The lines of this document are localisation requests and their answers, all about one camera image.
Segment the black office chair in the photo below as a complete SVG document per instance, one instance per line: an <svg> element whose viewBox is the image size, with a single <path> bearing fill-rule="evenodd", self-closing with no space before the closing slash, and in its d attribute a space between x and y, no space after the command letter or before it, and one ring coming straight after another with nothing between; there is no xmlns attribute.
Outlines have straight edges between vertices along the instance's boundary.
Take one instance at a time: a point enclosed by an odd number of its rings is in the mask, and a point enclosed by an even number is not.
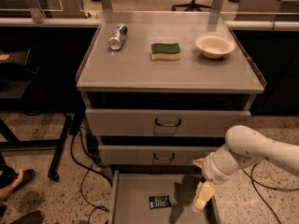
<svg viewBox="0 0 299 224"><path fill-rule="evenodd" d="M175 11L177 7L186 7L185 11L194 11L194 10L202 11L201 7L211 8L211 6L196 4L195 0L192 0L189 4L173 5L171 10Z"/></svg>

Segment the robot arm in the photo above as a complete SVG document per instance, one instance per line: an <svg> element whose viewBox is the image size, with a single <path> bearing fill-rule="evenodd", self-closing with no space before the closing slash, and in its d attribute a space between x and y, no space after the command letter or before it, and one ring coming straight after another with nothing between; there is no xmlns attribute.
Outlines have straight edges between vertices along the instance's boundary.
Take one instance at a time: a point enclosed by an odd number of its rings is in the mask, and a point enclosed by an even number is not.
<svg viewBox="0 0 299 224"><path fill-rule="evenodd" d="M269 139L246 126L234 126L225 135L225 144L205 157L203 177L221 184L239 169L267 160L299 177L299 146Z"/></svg>

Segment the white bowl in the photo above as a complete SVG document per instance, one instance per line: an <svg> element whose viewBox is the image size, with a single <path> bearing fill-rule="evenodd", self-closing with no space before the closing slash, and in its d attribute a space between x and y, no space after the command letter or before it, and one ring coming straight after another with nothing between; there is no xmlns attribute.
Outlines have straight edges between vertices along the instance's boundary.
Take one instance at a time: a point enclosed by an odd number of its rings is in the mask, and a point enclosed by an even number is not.
<svg viewBox="0 0 299 224"><path fill-rule="evenodd" d="M233 40L217 34L199 35L195 39L195 44L205 56L211 59L226 58L235 49Z"/></svg>

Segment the silver can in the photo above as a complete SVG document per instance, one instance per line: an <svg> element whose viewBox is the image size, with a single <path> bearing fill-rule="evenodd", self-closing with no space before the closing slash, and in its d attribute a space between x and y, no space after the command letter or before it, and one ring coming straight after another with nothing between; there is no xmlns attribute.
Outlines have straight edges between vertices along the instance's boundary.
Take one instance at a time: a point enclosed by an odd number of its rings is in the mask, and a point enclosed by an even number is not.
<svg viewBox="0 0 299 224"><path fill-rule="evenodd" d="M122 48L125 40L127 39L128 28L125 24L120 23L116 27L113 36L109 39L109 46L113 50L119 50Z"/></svg>

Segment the person's hand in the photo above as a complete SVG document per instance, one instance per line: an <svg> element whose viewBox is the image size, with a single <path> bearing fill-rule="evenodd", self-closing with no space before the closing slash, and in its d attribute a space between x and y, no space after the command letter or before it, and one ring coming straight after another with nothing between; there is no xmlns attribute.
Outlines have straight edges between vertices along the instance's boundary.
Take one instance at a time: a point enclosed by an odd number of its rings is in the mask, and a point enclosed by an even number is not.
<svg viewBox="0 0 299 224"><path fill-rule="evenodd" d="M23 178L23 171L22 169L19 170L18 177L9 185L6 187L0 189L0 202L7 199L13 192L13 190L19 186L19 184L22 182Z"/></svg>

